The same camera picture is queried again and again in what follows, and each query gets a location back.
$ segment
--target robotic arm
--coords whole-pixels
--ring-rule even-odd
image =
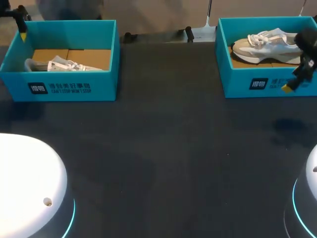
[[[304,81],[311,82],[317,68],[317,31],[310,28],[303,30],[296,35],[295,43],[303,54],[300,65],[293,71],[296,78],[282,87],[286,93],[295,91]]]
[[[19,5],[17,9],[10,9],[11,6],[9,0],[0,0],[0,17],[13,17],[18,26],[20,36],[22,40],[25,41],[27,34],[25,21],[30,21],[31,16],[29,16],[27,10],[22,5]]]

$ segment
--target dark gray table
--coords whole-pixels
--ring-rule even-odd
[[[225,99],[213,43],[122,48],[116,102],[0,105],[62,157],[76,238],[285,237],[317,98]]]

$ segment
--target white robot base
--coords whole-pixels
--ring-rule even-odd
[[[65,166],[46,143],[0,134],[0,238],[69,238],[76,206]]]
[[[317,146],[310,153],[284,210],[289,238],[317,238]]]

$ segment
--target white sneaker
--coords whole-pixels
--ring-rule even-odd
[[[286,33],[279,28],[236,41],[232,51],[239,58],[259,63],[264,59],[276,59],[284,63],[299,64],[302,51],[294,42],[296,33]]]
[[[100,68],[85,66],[75,63],[71,60],[63,59],[59,56],[49,62],[37,62],[32,59],[26,59],[24,63],[24,70],[26,72],[32,71],[102,71]]]

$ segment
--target shoe heel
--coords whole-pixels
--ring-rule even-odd
[[[275,56],[274,59],[281,61],[283,63],[291,63],[291,64],[300,64],[301,57],[300,56]]]

